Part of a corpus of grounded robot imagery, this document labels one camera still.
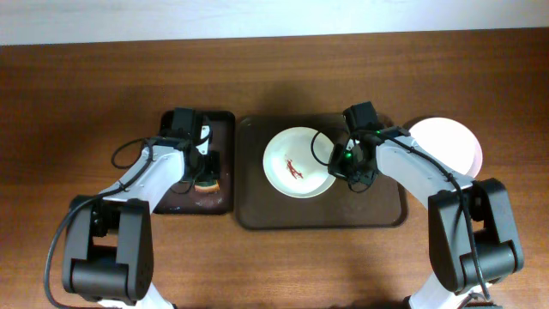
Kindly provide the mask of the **white plate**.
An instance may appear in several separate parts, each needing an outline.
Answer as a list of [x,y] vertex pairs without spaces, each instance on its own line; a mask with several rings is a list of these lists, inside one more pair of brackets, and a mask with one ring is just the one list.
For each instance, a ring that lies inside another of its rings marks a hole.
[[413,124],[409,132],[422,149],[452,170],[473,178],[480,173],[482,148],[464,124],[451,118],[425,118]]
[[294,198],[323,194],[335,182],[327,163],[334,144],[318,130],[292,127],[276,134],[263,152],[262,168],[269,183]]

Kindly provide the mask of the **green and orange sponge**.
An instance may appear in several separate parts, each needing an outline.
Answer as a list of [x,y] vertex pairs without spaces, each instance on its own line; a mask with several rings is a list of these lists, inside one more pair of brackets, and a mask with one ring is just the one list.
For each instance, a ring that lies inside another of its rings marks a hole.
[[220,190],[219,181],[217,179],[211,179],[207,181],[196,182],[194,189],[201,193],[213,193]]

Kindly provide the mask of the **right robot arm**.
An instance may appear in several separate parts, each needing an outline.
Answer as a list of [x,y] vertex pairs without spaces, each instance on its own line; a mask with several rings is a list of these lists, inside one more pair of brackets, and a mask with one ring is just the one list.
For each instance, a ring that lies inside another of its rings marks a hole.
[[348,187],[369,189],[378,175],[410,192],[428,212],[432,275],[404,299],[406,308],[464,308],[483,300],[489,287],[521,271],[524,254],[510,198],[497,179],[461,174],[420,147],[411,134],[387,127],[370,102],[348,107],[342,116],[348,139],[336,144],[329,174]]

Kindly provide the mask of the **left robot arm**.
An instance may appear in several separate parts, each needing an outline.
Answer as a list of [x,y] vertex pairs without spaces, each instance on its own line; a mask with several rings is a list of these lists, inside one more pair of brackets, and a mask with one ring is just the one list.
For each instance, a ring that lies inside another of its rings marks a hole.
[[209,177],[209,117],[175,109],[156,136],[138,139],[141,153],[124,175],[93,196],[77,196],[55,238],[66,236],[62,284],[69,294],[110,308],[171,308],[153,284],[151,215],[178,183]]

